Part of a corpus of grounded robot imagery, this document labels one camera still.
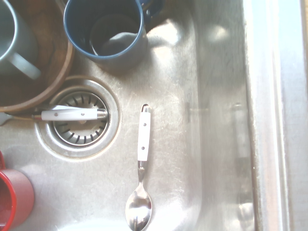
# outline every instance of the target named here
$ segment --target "spoon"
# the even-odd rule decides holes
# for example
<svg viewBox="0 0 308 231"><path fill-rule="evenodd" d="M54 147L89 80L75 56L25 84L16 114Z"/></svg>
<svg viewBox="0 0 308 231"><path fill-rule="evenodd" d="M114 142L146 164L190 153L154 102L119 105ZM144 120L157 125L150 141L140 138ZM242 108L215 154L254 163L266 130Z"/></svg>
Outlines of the spoon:
<svg viewBox="0 0 308 231"><path fill-rule="evenodd" d="M139 185L137 189L129 196L125 215L126 221L133 231L141 231L148 224L152 214L152 202L143 187L143 178L147 166L151 113L150 107L144 104L141 109L138 137L138 178Z"/></svg>
<svg viewBox="0 0 308 231"><path fill-rule="evenodd" d="M4 125L8 120L38 120L38 121L82 121L107 119L108 112L105 109L88 109L88 108L69 108L66 106L59 107L61 109L42 111L41 115L13 116L0 112L0 126Z"/></svg>

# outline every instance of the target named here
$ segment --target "teaspoon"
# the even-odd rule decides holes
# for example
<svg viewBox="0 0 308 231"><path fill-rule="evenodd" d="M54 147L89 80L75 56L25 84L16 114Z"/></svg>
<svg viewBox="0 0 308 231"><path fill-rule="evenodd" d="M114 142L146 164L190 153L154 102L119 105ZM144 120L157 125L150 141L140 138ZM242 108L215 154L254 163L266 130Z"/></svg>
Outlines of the teaspoon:
<svg viewBox="0 0 308 231"><path fill-rule="evenodd" d="M138 178L139 185L127 200L126 221L133 231L141 231L148 224L152 214L152 202L143 187L143 178L148 160L151 113L144 104L141 109L138 137Z"/></svg>

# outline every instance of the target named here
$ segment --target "spoon handle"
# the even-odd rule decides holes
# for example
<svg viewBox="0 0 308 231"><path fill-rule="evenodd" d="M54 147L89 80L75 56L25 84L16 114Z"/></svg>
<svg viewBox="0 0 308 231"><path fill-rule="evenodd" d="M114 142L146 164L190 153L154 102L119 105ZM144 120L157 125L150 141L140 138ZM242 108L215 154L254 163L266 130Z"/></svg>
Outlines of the spoon handle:
<svg viewBox="0 0 308 231"><path fill-rule="evenodd" d="M139 184L143 184L145 168L148 160L150 130L151 130L151 113L150 107L144 104L140 113L139 137L138 137L138 178Z"/></svg>
<svg viewBox="0 0 308 231"><path fill-rule="evenodd" d="M138 137L138 161L147 161L149 153L151 113L150 107L144 104L140 113L139 137Z"/></svg>

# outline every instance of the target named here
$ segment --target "white handle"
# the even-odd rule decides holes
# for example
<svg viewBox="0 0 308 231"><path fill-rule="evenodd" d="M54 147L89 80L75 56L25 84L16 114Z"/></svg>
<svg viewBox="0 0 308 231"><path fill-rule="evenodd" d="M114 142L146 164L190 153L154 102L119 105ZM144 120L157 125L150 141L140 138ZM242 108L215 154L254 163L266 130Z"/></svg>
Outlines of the white handle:
<svg viewBox="0 0 308 231"><path fill-rule="evenodd" d="M151 113L141 112L138 137L138 161L147 161L151 131Z"/></svg>
<svg viewBox="0 0 308 231"><path fill-rule="evenodd" d="M42 120L45 121L79 121L96 120L97 109L63 109L42 111Z"/></svg>
<svg viewBox="0 0 308 231"><path fill-rule="evenodd" d="M8 61L33 80L36 80L40 76L40 70L38 70L33 64L29 63L20 54L14 53L8 57Z"/></svg>

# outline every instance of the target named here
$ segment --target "gray mug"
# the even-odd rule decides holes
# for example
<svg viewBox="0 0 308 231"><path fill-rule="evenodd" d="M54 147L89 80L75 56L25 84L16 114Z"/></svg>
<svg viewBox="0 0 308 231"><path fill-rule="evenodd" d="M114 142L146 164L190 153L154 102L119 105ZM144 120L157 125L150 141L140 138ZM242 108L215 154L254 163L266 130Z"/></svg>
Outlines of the gray mug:
<svg viewBox="0 0 308 231"><path fill-rule="evenodd" d="M19 71L31 79L41 72L32 63L38 56L34 34L7 0L0 0L0 75Z"/></svg>

